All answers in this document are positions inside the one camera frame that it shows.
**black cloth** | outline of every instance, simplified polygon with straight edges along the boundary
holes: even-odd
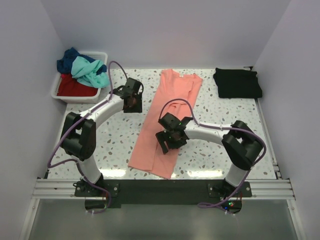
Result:
[[[257,72],[243,69],[215,69],[213,75],[219,98],[262,98]]]

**table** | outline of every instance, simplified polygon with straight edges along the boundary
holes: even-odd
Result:
[[[266,140],[262,120],[259,116],[254,99],[222,99],[218,97],[218,87],[213,79],[215,69],[174,69],[183,74],[196,73],[203,79],[194,113],[198,120],[215,124],[231,124],[242,120],[256,134]],[[142,96],[142,113],[119,112],[104,122],[96,132],[95,161],[104,178],[109,179],[162,179],[151,173],[128,167],[131,152],[146,114],[155,96],[162,69],[126,69],[128,77],[141,81],[144,85]],[[125,83],[125,77],[120,69],[111,70],[114,87]],[[103,89],[102,100],[109,90]],[[65,116],[69,112],[80,113],[93,104],[69,103],[61,123],[57,137],[61,136]],[[264,158],[253,168],[248,179],[276,179],[273,159],[267,149]],[[62,148],[59,148],[52,164],[70,158]],[[225,149],[217,144],[203,140],[189,140],[180,148],[177,163],[172,173],[172,179],[223,179],[231,165],[231,160]],[[80,174],[73,162],[62,164],[49,170],[48,179],[79,179]]]

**clothes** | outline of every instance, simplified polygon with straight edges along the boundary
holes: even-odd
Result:
[[[61,74],[69,74],[71,73],[71,69],[72,69],[72,63],[74,62],[74,60],[76,59],[76,57],[83,57],[85,59],[87,59],[90,63],[94,62],[95,59],[93,59],[92,57],[86,56],[86,55],[82,55],[80,54],[76,49],[74,49],[73,47],[66,50],[64,52],[64,56],[62,59],[56,61],[56,69],[59,73]],[[106,65],[102,65],[101,68],[97,71],[97,75],[101,74],[101,73],[105,73],[107,71],[107,66]]]
[[[69,73],[61,74],[61,83],[56,95],[65,97],[92,97],[95,96],[97,92],[97,88],[85,86],[77,82]]]
[[[104,88],[108,86],[109,78],[105,72],[97,75],[97,71],[101,68],[103,62],[100,60],[95,60],[89,62],[82,56],[77,56],[72,63],[71,74],[72,77],[77,79],[78,83],[94,87],[94,88]]]
[[[262,98],[257,72],[243,69],[215,69],[214,81],[219,98]]]
[[[159,114],[163,106],[175,98],[185,99],[193,107],[201,83],[202,79],[196,74],[180,77],[180,74],[172,69],[162,71],[160,84],[133,149],[128,163],[129,167],[147,171],[166,179],[171,178],[179,149],[171,149],[167,154],[163,154],[156,138],[156,133],[164,130],[158,123]],[[162,116],[167,112],[180,120],[191,115],[188,105],[182,101],[168,104]]]

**laundry basket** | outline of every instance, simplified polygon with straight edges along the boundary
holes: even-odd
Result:
[[[105,65],[107,65],[108,55],[105,52],[79,51],[79,53],[96,60],[101,60]],[[68,104],[95,104],[98,102],[101,88],[98,88],[98,91],[94,96],[57,96],[61,80],[61,73],[57,72],[51,88],[51,96],[54,99],[61,99]]]

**purple cable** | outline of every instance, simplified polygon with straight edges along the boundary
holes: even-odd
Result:
[[[190,105],[190,103],[183,99],[183,98],[175,98],[175,99],[172,99],[170,101],[168,101],[162,108],[161,112],[160,112],[160,116],[159,116],[159,119],[161,119],[161,116],[162,116],[162,113],[165,109],[165,107],[173,102],[173,101],[183,101],[185,102],[189,108],[190,108],[190,112],[191,112],[191,115],[192,115],[192,118],[194,120],[194,122],[200,126],[200,127],[204,127],[204,128],[209,128],[209,129],[216,129],[216,130],[221,130],[220,127],[218,126],[210,126],[210,125],[206,125],[204,123],[199,123],[197,120],[196,120],[196,117],[195,117],[195,114],[194,114],[194,111],[192,109],[192,106]],[[248,130],[245,130],[245,129],[241,129],[241,128],[236,128],[236,127],[222,127],[222,130],[233,130],[233,131],[239,131],[239,132],[243,132],[243,133],[246,133],[246,134],[250,134],[251,136],[255,137],[256,140],[262,145],[263,147],[263,152],[261,154],[261,156],[253,163],[252,166],[256,165],[265,155],[266,155],[266,152],[267,152],[267,146],[265,144],[265,142],[263,141],[263,139],[261,137],[259,137],[258,135],[256,135],[255,133],[251,132],[251,131],[248,131]],[[236,194],[238,192],[238,190],[241,188],[241,186],[243,185],[243,183],[245,182],[246,178],[248,177],[249,173],[250,173],[251,170],[249,170],[245,176],[243,177],[243,179],[241,180],[240,184],[235,188],[235,190],[228,196],[226,197],[224,200],[218,202],[218,203],[209,203],[209,202],[200,202],[197,204],[197,206],[199,208],[202,208],[202,209],[208,209],[208,208],[216,208],[216,207],[219,207],[221,206],[222,204],[224,204],[225,202],[227,202],[234,194]]]
[[[112,79],[111,79],[111,73],[110,73],[110,66],[111,66],[112,63],[117,64],[117,65],[121,68],[121,70],[123,71],[125,78],[128,79],[128,76],[127,76],[125,70],[123,69],[123,67],[122,67],[118,62],[116,62],[116,61],[110,61],[109,64],[108,64],[108,76],[109,76],[109,82],[110,82],[110,96],[109,96],[109,98],[108,98],[107,100],[101,102],[101,103],[98,104],[96,107],[94,107],[94,108],[91,110],[91,113],[93,113],[93,112],[96,111],[98,108],[102,107],[103,105],[107,104],[107,103],[111,100],[111,98],[112,98],[112,96],[113,96],[113,89],[114,89],[114,88],[113,88],[113,85],[112,85]],[[57,145],[54,147],[54,149],[53,149],[53,151],[52,151],[52,154],[50,155],[49,161],[47,162],[47,165],[46,165],[46,166],[47,166],[48,169],[52,169],[52,168],[55,168],[55,167],[57,167],[57,166],[59,166],[59,165],[61,165],[61,164],[65,164],[65,163],[67,163],[67,162],[75,162],[75,163],[76,163],[76,167],[77,167],[79,173],[81,174],[81,176],[84,178],[84,180],[85,180],[91,187],[96,188],[96,189],[98,189],[98,190],[100,190],[100,191],[103,191],[103,192],[105,192],[106,194],[108,194],[108,196],[109,196],[108,204],[106,205],[106,207],[105,207],[104,209],[99,210],[99,211],[96,211],[96,212],[94,212],[94,211],[91,212],[91,213],[93,213],[93,214],[99,214],[99,213],[104,212],[107,208],[109,208],[109,206],[110,206],[110,204],[111,204],[111,194],[110,194],[106,189],[104,189],[104,188],[102,188],[102,187],[99,187],[99,186],[96,186],[96,185],[94,185],[92,182],[90,182],[90,181],[88,180],[88,178],[87,178],[87,177],[84,175],[84,173],[82,172],[78,161],[75,160],[75,159],[70,158],[70,159],[66,159],[66,160],[60,161],[60,162],[58,162],[58,163],[56,163],[56,164],[51,165],[51,162],[52,162],[55,154],[57,153],[58,148],[59,148],[59,147],[61,146],[61,144],[63,143],[63,141],[67,138],[67,136],[70,134],[70,132],[71,132],[76,126],[78,126],[84,119],[86,119],[89,115],[90,115],[90,113],[88,112],[86,115],[84,115],[84,116],[83,116],[82,118],[80,118],[78,121],[76,121],[76,122],[63,134],[63,136],[61,137],[60,141],[59,141],[59,142],[57,143]]]

